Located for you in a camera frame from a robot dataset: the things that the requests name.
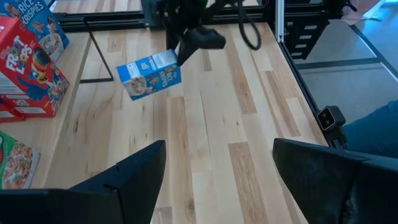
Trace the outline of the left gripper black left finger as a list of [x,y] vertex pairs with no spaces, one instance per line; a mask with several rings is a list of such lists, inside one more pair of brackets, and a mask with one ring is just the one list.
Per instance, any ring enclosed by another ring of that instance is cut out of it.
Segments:
[[149,224],[164,179],[166,143],[157,140],[71,189],[116,194],[125,224]]

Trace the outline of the person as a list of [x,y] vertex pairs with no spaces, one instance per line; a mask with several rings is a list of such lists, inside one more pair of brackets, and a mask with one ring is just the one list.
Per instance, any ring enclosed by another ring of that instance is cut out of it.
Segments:
[[398,159],[398,100],[343,126],[350,151]]

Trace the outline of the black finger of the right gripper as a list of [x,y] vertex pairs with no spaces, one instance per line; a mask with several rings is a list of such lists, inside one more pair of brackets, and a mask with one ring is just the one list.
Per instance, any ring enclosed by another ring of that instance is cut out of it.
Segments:
[[180,42],[181,23],[178,20],[165,20],[166,49],[175,49]]
[[177,65],[183,65],[198,49],[223,49],[226,44],[224,36],[215,29],[197,27],[187,30],[180,39],[177,54]]

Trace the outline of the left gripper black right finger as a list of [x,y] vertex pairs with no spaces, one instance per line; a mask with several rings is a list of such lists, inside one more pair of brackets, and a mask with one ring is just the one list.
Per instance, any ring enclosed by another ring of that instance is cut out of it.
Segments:
[[276,138],[272,157],[309,224],[340,224],[347,194],[366,158],[342,150]]

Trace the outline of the wooden shelf with black frame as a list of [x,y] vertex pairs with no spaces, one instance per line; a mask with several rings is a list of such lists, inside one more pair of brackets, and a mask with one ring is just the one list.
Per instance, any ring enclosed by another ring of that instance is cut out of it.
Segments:
[[66,72],[70,86],[54,118],[32,118],[15,123],[0,123],[0,131],[22,141],[40,152],[40,160],[31,187],[45,187],[53,156],[63,144],[76,93],[93,38],[88,32],[68,34],[70,44],[56,65]]

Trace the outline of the blue Rice Krispies cereal box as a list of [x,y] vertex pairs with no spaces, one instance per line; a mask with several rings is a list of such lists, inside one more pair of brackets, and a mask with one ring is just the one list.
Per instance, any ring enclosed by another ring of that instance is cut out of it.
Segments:
[[0,0],[0,16],[20,19],[54,62],[69,44],[68,37],[44,0]]
[[171,49],[118,66],[116,70],[133,101],[182,81],[177,55]]

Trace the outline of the red Froot Loops cereal box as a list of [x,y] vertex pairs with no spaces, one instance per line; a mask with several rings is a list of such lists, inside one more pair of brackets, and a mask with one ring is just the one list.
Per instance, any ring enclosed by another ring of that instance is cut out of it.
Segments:
[[25,116],[0,99],[0,123],[24,121]]
[[28,118],[54,117],[69,85],[22,21],[0,16],[0,100]]

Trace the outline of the green Apple Jacks cereal box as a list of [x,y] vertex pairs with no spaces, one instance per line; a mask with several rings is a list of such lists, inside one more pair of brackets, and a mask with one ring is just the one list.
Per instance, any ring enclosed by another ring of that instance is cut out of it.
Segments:
[[40,153],[0,131],[0,190],[28,189]]

